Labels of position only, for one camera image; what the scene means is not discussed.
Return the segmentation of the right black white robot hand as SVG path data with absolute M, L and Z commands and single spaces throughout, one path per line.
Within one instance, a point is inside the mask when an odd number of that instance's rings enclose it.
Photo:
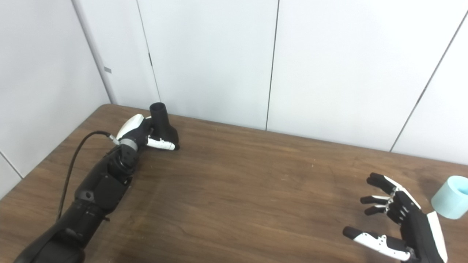
M 365 215 L 385 214 L 400 227 L 401 238 L 350 226 L 343 229 L 343 235 L 402 263 L 446 263 L 448 254 L 437 213 L 424 213 L 405 187 L 385 175 L 371 173 L 366 181 L 383 190 L 386 196 L 362 197 L 362 204 L 371 204 Z

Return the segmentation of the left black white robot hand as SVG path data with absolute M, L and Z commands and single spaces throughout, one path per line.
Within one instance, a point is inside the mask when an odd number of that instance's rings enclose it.
M 170 124 L 169 117 L 134 115 L 119 130 L 114 142 L 127 145 L 135 151 L 142 147 L 177 151 L 180 149 L 177 130 Z

